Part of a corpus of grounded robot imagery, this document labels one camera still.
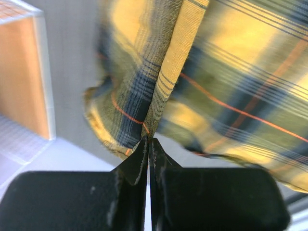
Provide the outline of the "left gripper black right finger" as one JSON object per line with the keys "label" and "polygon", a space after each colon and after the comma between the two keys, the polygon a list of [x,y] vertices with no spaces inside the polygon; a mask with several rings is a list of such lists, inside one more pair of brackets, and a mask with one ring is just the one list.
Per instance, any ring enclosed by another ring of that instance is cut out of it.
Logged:
{"label": "left gripper black right finger", "polygon": [[149,145],[154,231],[283,231],[280,190],[260,168],[181,167],[157,139]]}

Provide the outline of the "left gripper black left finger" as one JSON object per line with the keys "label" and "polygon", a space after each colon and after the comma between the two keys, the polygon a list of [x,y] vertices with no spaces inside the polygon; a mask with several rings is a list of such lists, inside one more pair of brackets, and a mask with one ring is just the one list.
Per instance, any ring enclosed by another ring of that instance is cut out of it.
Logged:
{"label": "left gripper black left finger", "polygon": [[109,172],[29,171],[0,204],[3,231],[142,231],[147,139]]}

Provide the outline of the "yellow plaid long sleeve shirt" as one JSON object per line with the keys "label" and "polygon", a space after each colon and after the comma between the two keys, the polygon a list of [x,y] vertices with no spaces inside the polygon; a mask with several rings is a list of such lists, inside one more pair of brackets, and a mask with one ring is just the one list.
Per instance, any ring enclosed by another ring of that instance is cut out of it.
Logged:
{"label": "yellow plaid long sleeve shirt", "polygon": [[97,138],[127,158],[160,133],[308,191],[305,0],[100,0]]}

